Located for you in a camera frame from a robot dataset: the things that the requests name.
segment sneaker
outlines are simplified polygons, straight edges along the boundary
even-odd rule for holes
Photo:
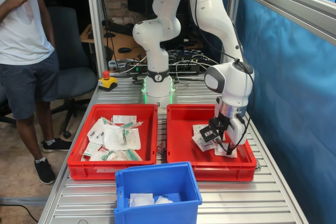
[[[34,164],[38,177],[43,184],[50,185],[55,182],[55,173],[51,169],[51,165],[49,165],[47,159],[39,163],[36,163],[34,160]]]
[[[67,152],[72,145],[72,142],[64,141],[60,138],[55,138],[55,141],[47,145],[46,142],[42,142],[42,151],[43,152],[54,152],[54,151],[63,151]]]

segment wooden desk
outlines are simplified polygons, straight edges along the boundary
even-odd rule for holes
[[[88,25],[87,28],[82,32],[82,34],[80,35],[80,41],[81,42],[95,43],[95,40],[88,38],[88,35],[89,35],[88,30],[91,27],[92,27],[92,25]],[[106,33],[104,26],[102,26],[102,30],[103,30],[103,36],[104,36],[104,34]],[[132,36],[128,36],[128,35],[124,35],[124,34],[117,34],[117,33],[113,33],[113,34],[115,34],[115,37],[113,37],[112,39],[113,39],[114,49],[116,51],[115,56],[116,56],[117,60],[119,60],[119,59],[133,59],[137,55],[141,55],[142,58],[146,56],[146,52],[142,47],[134,48],[134,47],[138,47],[140,45],[135,42],[135,40]],[[107,46],[107,39],[109,40],[109,48],[111,48],[113,50],[110,38],[104,38],[105,46]],[[121,54],[121,53],[118,52],[118,49],[121,48],[121,47],[128,47],[128,48],[134,48],[134,49],[130,52],[126,52],[124,54]]]

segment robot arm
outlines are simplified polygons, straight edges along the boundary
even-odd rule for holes
[[[172,39],[180,33],[181,25],[176,18],[179,2],[180,0],[154,0],[153,9],[157,19],[139,23],[133,30],[135,41],[147,52],[148,76],[145,81],[149,96],[163,97],[172,91],[168,54],[160,48],[160,42]],[[232,57],[227,63],[209,67],[205,73],[205,84],[210,90],[222,95],[221,99],[217,99],[216,123],[223,132],[227,130],[233,144],[238,144],[246,132],[239,113],[247,106],[253,87],[253,68],[243,63],[238,39],[223,1],[190,0],[190,3],[195,23],[201,30],[216,35],[222,41],[225,53]]]

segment white t-shirt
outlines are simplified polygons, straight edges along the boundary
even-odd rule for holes
[[[28,0],[0,23],[0,64],[35,64],[53,51],[43,30],[37,0]]]

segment aluminum profile table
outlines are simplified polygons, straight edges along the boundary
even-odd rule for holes
[[[75,140],[94,104],[138,103],[141,86],[132,79],[118,79],[111,92],[96,90],[80,124]],[[217,93],[203,82],[176,86],[179,103],[214,103]],[[166,113],[159,112],[158,154],[166,142]],[[197,224],[308,223],[256,127],[251,122],[248,142],[261,169],[252,182],[198,182],[203,204],[198,208]],[[157,163],[166,157],[157,156]],[[115,181],[73,180],[65,160],[39,224],[111,224],[117,206]]]

